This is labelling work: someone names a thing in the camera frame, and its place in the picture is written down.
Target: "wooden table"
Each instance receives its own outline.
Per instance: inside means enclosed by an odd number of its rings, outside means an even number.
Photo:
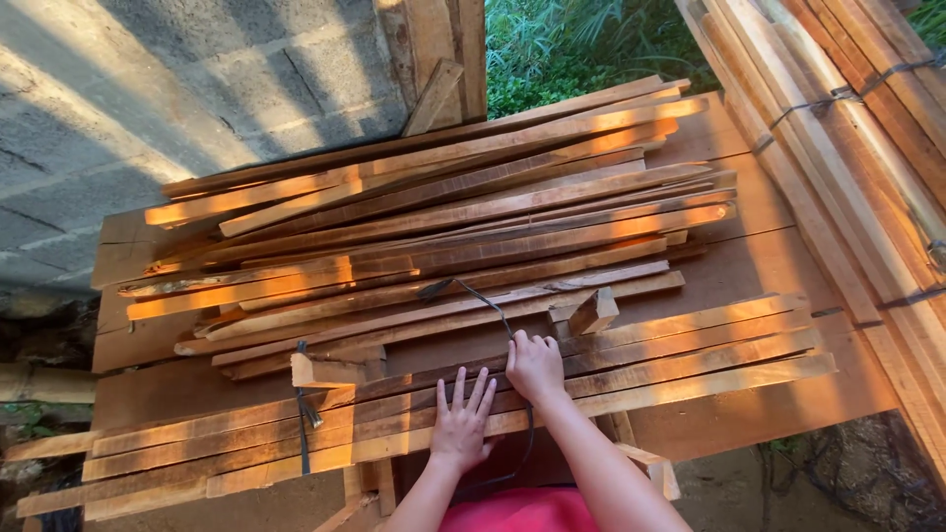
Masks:
[[[734,129],[719,95],[710,95],[710,102],[708,113],[680,119],[680,131],[669,137],[661,151],[649,154],[647,164],[654,167],[711,160],[718,168],[737,169],[740,216],[692,230],[692,238],[707,243],[709,250],[704,256],[674,265],[686,278],[686,286],[675,293],[620,301],[621,315],[614,326],[708,309],[763,293],[804,291],[811,298],[815,315],[821,315],[815,323],[834,353],[838,372],[631,412],[638,445],[674,461],[898,407],[884,371],[843,313],[841,300],[805,247],[785,201]],[[171,347],[190,329],[196,313],[143,320],[132,329],[124,316],[129,301],[114,291],[115,283],[134,278],[154,250],[164,245],[162,230],[145,226],[141,211],[132,211],[107,218],[101,238],[94,275],[95,282],[103,287],[95,371],[172,358]],[[550,333],[544,316],[512,320],[511,325],[525,328],[530,334]],[[390,345],[389,373],[498,354],[505,348],[505,334],[499,324],[489,324]],[[292,395],[288,374],[237,385],[211,368],[209,358],[179,358],[101,380],[93,429],[212,412]],[[510,445],[521,443],[511,441]],[[515,450],[503,454],[518,456]],[[510,469],[509,464],[498,463],[500,460],[491,459],[482,471]],[[418,467],[423,466],[423,455],[398,463],[402,480],[409,485]]]

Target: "concrete block wall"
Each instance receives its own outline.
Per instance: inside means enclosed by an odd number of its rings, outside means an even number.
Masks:
[[[0,0],[0,298],[85,294],[163,183],[397,134],[372,0]]]

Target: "bundle of wooden planks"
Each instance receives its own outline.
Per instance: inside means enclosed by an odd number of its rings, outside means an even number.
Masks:
[[[687,229],[736,216],[735,172],[647,168],[643,155],[705,111],[689,83],[633,81],[491,122],[166,186],[150,224],[216,227],[124,285],[131,320],[216,311],[179,355],[239,381],[291,366],[300,341],[322,384],[369,381],[385,344],[507,317],[670,289]]]
[[[946,73],[889,0],[676,3],[946,487]]]
[[[594,417],[833,372],[807,298],[772,294],[732,305],[563,339],[566,389]],[[501,373],[505,356],[464,364],[498,381],[486,433],[528,428],[525,403]],[[304,401],[324,420],[306,427],[313,472],[382,460],[429,446],[443,367],[323,390]],[[464,384],[468,395],[473,380]],[[31,495],[21,517],[84,505],[109,519],[166,505],[262,488],[299,476],[294,399],[165,425],[56,436],[11,448],[8,460],[88,452],[83,485]],[[540,417],[535,426],[541,426]]]

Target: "left hand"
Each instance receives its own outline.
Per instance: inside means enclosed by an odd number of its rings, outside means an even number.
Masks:
[[[490,438],[483,443],[486,419],[496,395],[496,379],[491,379],[487,386],[487,375],[487,369],[483,368],[465,407],[465,367],[461,367],[457,372],[453,403],[449,408],[444,381],[437,381],[437,422],[433,426],[433,436],[430,439],[431,462],[455,468],[457,472],[464,474],[480,464],[493,451],[498,438]]]

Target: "hand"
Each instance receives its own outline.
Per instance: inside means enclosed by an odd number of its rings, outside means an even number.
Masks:
[[[539,409],[549,401],[568,398],[558,343],[550,336],[530,340],[522,329],[513,338],[509,341],[506,378],[516,391]]]
[[[457,371],[457,381],[453,386],[453,403],[447,408],[447,393],[444,380],[437,381],[437,422],[433,426],[430,438],[430,462],[454,468],[464,474],[485,460],[498,438],[490,438],[483,443],[483,431],[486,430],[486,418],[496,395],[496,379],[490,379],[486,386],[486,368],[473,386],[473,394],[464,407],[464,385],[466,368]]]

